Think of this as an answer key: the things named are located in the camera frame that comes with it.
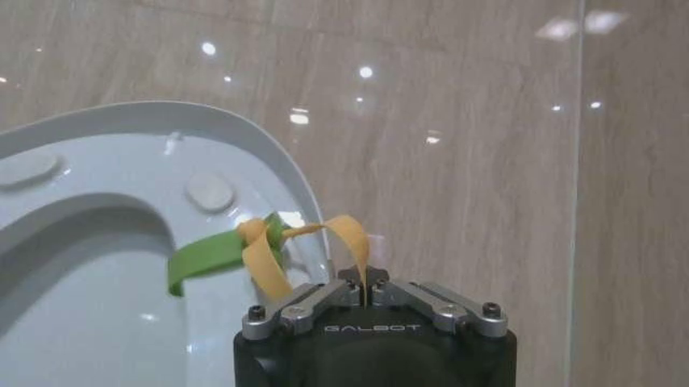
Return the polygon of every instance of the robotic hand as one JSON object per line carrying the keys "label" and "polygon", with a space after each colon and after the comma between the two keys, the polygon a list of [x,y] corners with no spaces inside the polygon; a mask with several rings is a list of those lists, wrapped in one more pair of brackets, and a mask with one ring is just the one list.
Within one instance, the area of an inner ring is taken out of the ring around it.
{"label": "robotic hand", "polygon": [[235,337],[238,387],[514,387],[517,339],[498,304],[354,268],[253,306]]}

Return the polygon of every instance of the wall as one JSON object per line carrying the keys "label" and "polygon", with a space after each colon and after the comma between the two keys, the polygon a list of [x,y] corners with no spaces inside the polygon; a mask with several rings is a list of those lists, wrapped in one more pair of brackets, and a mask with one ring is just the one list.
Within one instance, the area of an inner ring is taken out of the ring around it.
{"label": "wall", "polygon": [[[584,42],[573,386],[689,381],[689,3]],[[589,103],[602,102],[598,109]]]}
{"label": "wall", "polygon": [[564,385],[580,46],[537,32],[578,6],[3,0],[0,128],[143,99],[245,115],[289,149],[326,216],[363,221],[393,275],[504,304],[520,385]]}

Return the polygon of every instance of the rubber band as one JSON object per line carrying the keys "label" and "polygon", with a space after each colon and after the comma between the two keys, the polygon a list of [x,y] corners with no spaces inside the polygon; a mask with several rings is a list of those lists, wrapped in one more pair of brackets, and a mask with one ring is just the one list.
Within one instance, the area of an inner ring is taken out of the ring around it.
{"label": "rubber band", "polygon": [[210,236],[184,246],[168,262],[168,289],[182,296],[182,282],[219,270],[234,268],[241,263],[247,267],[257,286],[271,300],[291,293],[291,285],[281,266],[281,247],[285,241],[299,235],[311,234],[327,228],[342,239],[357,264],[363,286],[369,263],[369,237],[359,222],[349,215],[341,215],[326,223],[303,227],[285,227],[281,218],[273,214],[254,218],[239,225],[235,231]]}

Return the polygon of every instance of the logo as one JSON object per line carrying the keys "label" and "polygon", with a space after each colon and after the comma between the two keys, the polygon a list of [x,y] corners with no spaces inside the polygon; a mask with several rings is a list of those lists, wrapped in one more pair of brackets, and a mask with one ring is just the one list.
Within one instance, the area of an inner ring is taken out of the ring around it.
{"label": "logo", "polygon": [[361,325],[327,325],[323,328],[325,332],[343,333],[343,332],[405,332],[405,331],[419,331],[421,325],[374,325],[373,327],[362,327]]}

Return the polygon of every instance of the bolt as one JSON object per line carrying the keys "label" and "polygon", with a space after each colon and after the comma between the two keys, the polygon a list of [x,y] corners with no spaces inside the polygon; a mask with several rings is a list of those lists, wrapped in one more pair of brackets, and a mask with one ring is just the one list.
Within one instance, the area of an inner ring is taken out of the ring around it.
{"label": "bolt", "polygon": [[263,305],[254,305],[249,308],[249,321],[259,321],[266,318],[266,308]]}
{"label": "bolt", "polygon": [[488,318],[500,318],[502,315],[502,310],[500,305],[496,302],[486,302],[484,304],[484,316]]}

